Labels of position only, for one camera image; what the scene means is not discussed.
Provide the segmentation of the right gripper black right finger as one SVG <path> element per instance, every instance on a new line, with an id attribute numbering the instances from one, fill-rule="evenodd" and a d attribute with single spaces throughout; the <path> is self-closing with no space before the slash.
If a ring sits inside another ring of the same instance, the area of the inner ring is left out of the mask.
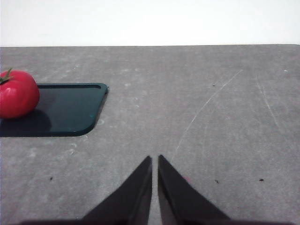
<path id="1" fill-rule="evenodd" d="M 164 225 L 290 225 L 234 220 L 197 192 L 163 156 L 158 156 L 158 195 Z"/>

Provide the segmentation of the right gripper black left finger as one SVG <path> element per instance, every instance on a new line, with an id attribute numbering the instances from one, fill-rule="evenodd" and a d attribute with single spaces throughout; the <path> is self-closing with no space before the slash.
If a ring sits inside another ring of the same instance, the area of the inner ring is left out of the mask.
<path id="1" fill-rule="evenodd" d="M 28 220 L 23 225 L 146 225 L 152 196 L 152 159 L 147 156 L 130 176 L 81 219 Z"/>

